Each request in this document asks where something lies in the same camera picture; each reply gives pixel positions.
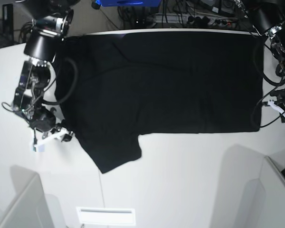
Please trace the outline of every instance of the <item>t-shirt sleeve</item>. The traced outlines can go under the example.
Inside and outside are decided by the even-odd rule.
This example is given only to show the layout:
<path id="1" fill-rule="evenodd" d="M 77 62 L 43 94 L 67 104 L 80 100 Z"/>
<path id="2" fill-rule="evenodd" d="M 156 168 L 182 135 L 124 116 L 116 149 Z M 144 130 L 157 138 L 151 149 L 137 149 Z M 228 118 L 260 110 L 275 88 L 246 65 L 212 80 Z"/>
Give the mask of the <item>t-shirt sleeve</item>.
<path id="1" fill-rule="evenodd" d="M 98 134 L 90 136 L 88 139 L 78 137 L 78 140 L 101 173 L 109 172 L 142 156 L 138 135 Z"/>

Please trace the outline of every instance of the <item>white tabletop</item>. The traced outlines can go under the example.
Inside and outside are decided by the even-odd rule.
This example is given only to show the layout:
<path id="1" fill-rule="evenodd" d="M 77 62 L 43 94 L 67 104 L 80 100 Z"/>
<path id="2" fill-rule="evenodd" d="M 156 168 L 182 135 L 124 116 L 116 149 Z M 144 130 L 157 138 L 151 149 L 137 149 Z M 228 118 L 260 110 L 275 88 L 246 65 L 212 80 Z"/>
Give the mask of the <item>white tabletop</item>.
<path id="1" fill-rule="evenodd" d="M 40 173 L 45 192 L 59 199 L 68 226 L 79 227 L 75 206 L 106 206 L 135 208 L 139 228 L 231 228 L 244 186 L 258 177 L 263 156 L 285 152 L 285 124 L 280 121 L 256 133 L 140 136 L 142 158 L 105 175 L 99 174 L 77 139 L 54 141 L 46 146 L 46 152 L 32 152 L 31 130 L 25 121 L 1 107 L 1 102 L 9 103 L 14 97 L 27 59 L 23 49 L 24 45 L 0 49 L 0 187 L 7 189 L 4 196 L 0 190 L 0 209 L 5 209 L 14 194 L 6 170 L 18 165 Z M 267 49 L 264 61 L 265 74 L 279 81 L 275 76 L 277 62 Z M 272 86 L 264 83 L 263 88 L 267 92 Z M 47 100 L 54 99 L 54 90 L 51 88 Z M 277 115 L 269 107 L 263 108 L 262 124 Z"/>

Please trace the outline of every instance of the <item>blue object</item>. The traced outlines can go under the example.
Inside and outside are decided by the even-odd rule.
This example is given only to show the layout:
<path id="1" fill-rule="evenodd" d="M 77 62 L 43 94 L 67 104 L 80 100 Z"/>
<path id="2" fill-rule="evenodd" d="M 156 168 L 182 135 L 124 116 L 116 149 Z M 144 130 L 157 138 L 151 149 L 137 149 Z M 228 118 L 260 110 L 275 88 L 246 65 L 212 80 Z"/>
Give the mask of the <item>blue object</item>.
<path id="1" fill-rule="evenodd" d="M 97 4 L 108 6 L 145 6 L 158 7 L 161 0 L 96 0 Z"/>

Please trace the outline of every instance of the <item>black t-shirt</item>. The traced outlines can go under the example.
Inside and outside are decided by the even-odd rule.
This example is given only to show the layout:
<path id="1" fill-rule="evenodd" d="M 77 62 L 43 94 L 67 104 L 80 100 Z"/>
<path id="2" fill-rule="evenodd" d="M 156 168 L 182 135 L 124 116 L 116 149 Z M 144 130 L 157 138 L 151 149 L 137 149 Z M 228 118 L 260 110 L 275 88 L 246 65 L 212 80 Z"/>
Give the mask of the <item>black t-shirt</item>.
<path id="1" fill-rule="evenodd" d="M 142 134 L 258 131 L 250 122 L 262 97 L 252 62 L 257 42 L 213 32 L 69 38 L 60 57 L 76 61 L 79 81 L 62 112 L 102 173 L 139 159 Z M 260 68 L 263 51 L 257 50 Z M 57 99 L 72 80 L 72 67 L 63 63 Z"/>

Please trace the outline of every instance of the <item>black cloth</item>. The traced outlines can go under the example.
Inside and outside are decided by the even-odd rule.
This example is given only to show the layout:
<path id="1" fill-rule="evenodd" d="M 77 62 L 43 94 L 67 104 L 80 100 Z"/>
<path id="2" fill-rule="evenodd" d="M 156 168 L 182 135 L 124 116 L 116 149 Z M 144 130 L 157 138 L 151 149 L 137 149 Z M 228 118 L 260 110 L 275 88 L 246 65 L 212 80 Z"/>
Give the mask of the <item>black cloth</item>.
<path id="1" fill-rule="evenodd" d="M 102 173 L 141 157 L 139 135 L 258 131 L 250 122 L 262 97 L 252 62 L 257 42 L 212 32 L 69 38 L 60 57 L 75 60 L 80 75 L 62 112 Z M 57 99 L 72 80 L 71 66 L 62 64 Z"/>

